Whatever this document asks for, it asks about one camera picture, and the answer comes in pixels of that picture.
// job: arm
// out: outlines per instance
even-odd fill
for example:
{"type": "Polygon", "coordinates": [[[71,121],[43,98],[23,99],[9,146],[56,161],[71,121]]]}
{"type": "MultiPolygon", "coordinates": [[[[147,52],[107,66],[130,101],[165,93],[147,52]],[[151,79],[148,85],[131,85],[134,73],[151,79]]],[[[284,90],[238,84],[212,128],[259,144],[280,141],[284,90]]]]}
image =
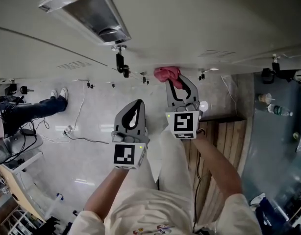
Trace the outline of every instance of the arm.
{"type": "Polygon", "coordinates": [[[129,170],[113,169],[87,200],[84,210],[94,212],[104,220],[128,172],[129,170]]]}
{"type": "Polygon", "coordinates": [[[193,140],[202,158],[206,162],[213,178],[226,200],[234,194],[242,193],[241,179],[233,165],[213,146],[203,134],[193,140]]]}

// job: water bottle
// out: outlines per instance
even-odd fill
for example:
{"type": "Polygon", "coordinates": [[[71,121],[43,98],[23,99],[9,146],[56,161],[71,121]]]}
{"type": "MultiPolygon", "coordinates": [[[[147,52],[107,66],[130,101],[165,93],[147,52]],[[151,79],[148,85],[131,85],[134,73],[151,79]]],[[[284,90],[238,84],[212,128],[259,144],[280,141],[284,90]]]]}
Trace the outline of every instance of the water bottle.
{"type": "Polygon", "coordinates": [[[293,113],[289,109],[279,106],[279,105],[275,105],[275,104],[270,104],[267,107],[267,109],[268,109],[268,112],[276,114],[276,115],[280,115],[280,116],[292,116],[293,115],[293,113]]]}

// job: person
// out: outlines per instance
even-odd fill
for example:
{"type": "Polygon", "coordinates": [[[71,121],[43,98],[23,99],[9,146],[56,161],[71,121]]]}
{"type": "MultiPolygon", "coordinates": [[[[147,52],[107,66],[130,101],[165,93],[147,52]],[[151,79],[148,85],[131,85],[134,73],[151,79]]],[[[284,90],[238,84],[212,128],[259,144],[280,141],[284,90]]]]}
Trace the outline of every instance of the person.
{"type": "Polygon", "coordinates": [[[44,118],[66,110],[68,90],[63,88],[58,96],[52,90],[50,99],[35,104],[16,105],[9,101],[0,102],[0,139],[17,133],[19,128],[35,118],[44,118]]]}
{"type": "MultiPolygon", "coordinates": [[[[207,232],[260,235],[235,168],[203,134],[198,134],[193,143],[225,199],[219,219],[207,232]]],[[[194,198],[184,146],[168,129],[160,135],[160,145],[163,166],[159,190],[147,159],[137,170],[115,168],[88,199],[69,234],[192,234],[194,198]]]]}

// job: ceiling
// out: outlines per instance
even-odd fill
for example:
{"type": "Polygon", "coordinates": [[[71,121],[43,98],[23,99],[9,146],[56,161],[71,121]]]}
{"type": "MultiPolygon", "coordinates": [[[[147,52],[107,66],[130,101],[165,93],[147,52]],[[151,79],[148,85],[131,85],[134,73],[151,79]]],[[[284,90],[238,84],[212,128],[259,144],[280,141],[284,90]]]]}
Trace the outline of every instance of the ceiling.
{"type": "MultiPolygon", "coordinates": [[[[125,80],[114,70],[110,46],[88,41],[40,10],[40,1],[0,0],[0,27],[33,37],[25,40],[27,36],[0,29],[0,77],[125,80]],[[92,66],[57,68],[77,61],[92,66]]],[[[123,56],[135,78],[136,73],[151,75],[154,68],[167,65],[195,72],[214,66],[223,73],[252,72],[271,61],[240,61],[301,45],[301,0],[113,1],[132,37],[123,56]]]]}

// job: jeans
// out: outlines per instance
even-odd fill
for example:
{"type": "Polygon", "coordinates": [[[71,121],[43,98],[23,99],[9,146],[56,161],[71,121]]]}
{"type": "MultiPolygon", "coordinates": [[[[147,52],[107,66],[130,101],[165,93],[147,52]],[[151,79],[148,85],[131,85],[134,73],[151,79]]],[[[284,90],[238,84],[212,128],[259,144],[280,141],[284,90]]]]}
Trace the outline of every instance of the jeans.
{"type": "Polygon", "coordinates": [[[35,119],[44,118],[54,115],[58,112],[63,112],[67,108],[67,100],[59,96],[55,98],[40,101],[36,104],[17,105],[10,112],[8,112],[14,104],[7,101],[0,102],[0,112],[3,117],[4,134],[12,136],[25,123],[35,119]]]}

